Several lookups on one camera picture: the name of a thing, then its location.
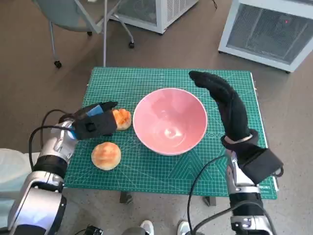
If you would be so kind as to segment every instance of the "floor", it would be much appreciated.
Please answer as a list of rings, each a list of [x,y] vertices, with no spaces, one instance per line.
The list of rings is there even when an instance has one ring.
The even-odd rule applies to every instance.
[[[284,235],[307,235],[313,231],[313,53],[294,73],[226,54],[217,48],[230,0],[201,0],[173,24],[163,36],[130,27],[135,49],[121,26],[109,23],[108,66],[202,68],[252,71],[269,145],[285,163],[279,180],[278,200],[266,201],[276,230]],[[47,20],[30,0],[0,2],[0,117],[1,148],[27,151],[30,132],[50,109],[74,112],[80,108],[90,71],[102,64],[102,38],[55,29],[56,48],[63,67],[52,63]],[[56,116],[49,122],[55,123]],[[39,151],[38,139],[35,151]],[[126,228],[150,219],[155,234],[174,235],[186,219],[187,196],[135,193],[134,203],[121,205],[115,191],[67,189],[68,199],[61,235],[72,235],[93,224],[105,235],[119,235]],[[192,202],[192,220],[200,221],[228,206],[218,198],[209,208],[200,197]],[[204,227],[210,235],[234,234],[229,214]]]

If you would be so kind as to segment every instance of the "table leg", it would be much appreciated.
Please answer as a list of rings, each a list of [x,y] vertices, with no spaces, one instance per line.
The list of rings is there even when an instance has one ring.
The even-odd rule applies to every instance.
[[[216,197],[203,197],[203,201],[208,207],[216,206]]]
[[[108,0],[104,0],[104,14],[103,14],[103,67],[106,66],[107,59],[107,19],[108,14]]]
[[[130,204],[133,201],[133,196],[130,192],[122,191],[119,197],[119,203]]]

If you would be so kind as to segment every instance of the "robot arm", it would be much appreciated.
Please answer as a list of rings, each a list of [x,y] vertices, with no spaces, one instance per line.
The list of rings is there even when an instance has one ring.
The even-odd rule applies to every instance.
[[[53,235],[59,230],[67,205],[62,196],[64,177],[75,146],[79,140],[112,134],[116,122],[111,109],[116,105],[116,102],[106,102],[88,106],[63,116],[57,124],[73,131],[51,130],[10,210],[10,235]],[[102,231],[95,229],[91,234],[101,235]]]
[[[283,163],[268,148],[257,146],[258,133],[248,128],[246,108],[224,79],[198,71],[189,72],[189,76],[196,86],[209,90],[221,114],[225,129],[221,141],[228,153],[226,181],[231,207],[243,201],[257,204],[234,209],[232,230],[237,235],[276,234],[261,209],[263,202],[258,184],[282,169]]]

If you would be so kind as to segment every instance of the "person's foot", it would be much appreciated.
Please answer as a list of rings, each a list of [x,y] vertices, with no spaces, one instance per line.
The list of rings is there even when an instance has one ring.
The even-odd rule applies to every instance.
[[[147,234],[155,235],[155,230],[150,220],[143,221],[140,226],[146,231]]]
[[[190,227],[187,221],[182,221],[177,229],[177,235],[186,235],[190,232]]]

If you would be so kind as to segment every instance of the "pink bowl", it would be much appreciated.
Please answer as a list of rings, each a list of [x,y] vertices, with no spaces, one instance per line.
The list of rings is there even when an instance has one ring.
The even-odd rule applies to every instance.
[[[162,155],[179,155],[204,137],[207,114],[193,94],[164,88],[146,95],[134,111],[133,126],[140,141]]]

